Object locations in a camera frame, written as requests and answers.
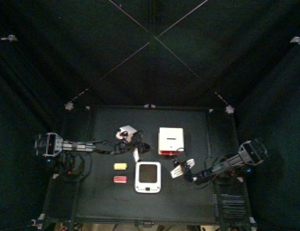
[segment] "handheld device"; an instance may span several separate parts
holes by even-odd
[[[159,162],[137,162],[135,191],[141,193],[158,193],[161,191]]]

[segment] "white box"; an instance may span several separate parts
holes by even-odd
[[[175,155],[183,150],[183,129],[159,127],[158,154]]]

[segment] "black fabric wall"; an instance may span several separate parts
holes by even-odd
[[[47,174],[32,147],[59,131],[63,109],[22,48],[0,42],[0,230],[28,230],[42,213]]]
[[[269,149],[249,180],[256,218],[265,230],[300,230],[300,45],[241,103],[238,116],[242,141],[258,137]]]

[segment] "yellow block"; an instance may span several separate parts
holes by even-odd
[[[114,164],[114,170],[126,170],[127,169],[127,163],[126,162],[117,162]]]

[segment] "black enclosure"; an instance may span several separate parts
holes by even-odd
[[[226,115],[226,106],[234,107],[236,123],[218,116],[209,128],[209,115],[215,115],[209,112]],[[107,107],[117,113],[109,114]],[[165,115],[171,113],[166,107],[181,109],[173,112],[178,119]],[[86,141],[114,137],[113,129],[131,124],[157,143],[162,122],[187,127],[193,154],[199,149],[203,154],[226,148],[233,152],[237,143],[254,138],[264,142],[269,158],[248,177],[253,216],[262,230],[300,230],[300,0],[0,0],[0,230],[34,230],[31,219],[48,197],[58,199],[50,210],[63,203],[56,211],[63,217],[74,208],[85,219],[102,213],[86,207],[98,201],[83,199],[105,194],[93,183],[109,185],[109,175],[91,174],[85,179],[90,187],[79,187],[79,203],[71,203],[75,185],[48,185],[44,162],[32,149],[38,134],[56,132]],[[209,148],[202,131],[219,134],[230,124],[232,134],[218,137],[228,143],[213,142]],[[119,158],[131,162],[127,155]],[[197,158],[202,166],[205,155]],[[94,156],[94,164],[94,172],[109,174],[107,157]],[[161,202],[182,190],[162,190]],[[213,206],[206,198],[187,198],[187,203]],[[119,200],[113,199],[105,200],[107,206]],[[198,209],[213,222],[213,208]],[[174,215],[165,219],[202,221]]]
[[[76,119],[81,122],[79,135],[70,130]],[[93,153],[91,173],[81,182],[75,198],[76,207],[72,215],[75,219],[109,223],[153,221],[157,224],[215,224],[211,185],[198,189],[201,186],[185,182],[182,178],[171,179],[169,173],[173,170],[171,158],[159,156],[157,153],[158,128],[181,127],[183,129],[185,150],[189,158],[195,160],[194,172],[198,172],[205,168],[207,158],[211,157],[215,160],[222,154],[237,153],[238,144],[232,115],[224,110],[209,113],[207,110],[201,109],[179,111],[98,107],[86,112],[76,111],[67,118],[63,135],[70,140],[72,138],[105,140],[107,137],[113,140],[115,130],[123,126],[123,123],[142,130],[143,140],[151,144],[153,151],[142,154],[141,160],[161,163],[162,190],[150,195],[135,192],[135,163],[130,153],[117,156]],[[126,162],[127,170],[114,171],[115,162]],[[113,182],[115,175],[127,176],[125,185]],[[63,217],[64,214],[55,214],[58,213],[55,200],[55,196],[50,198],[48,204],[54,206],[51,205],[47,214],[50,217]]]

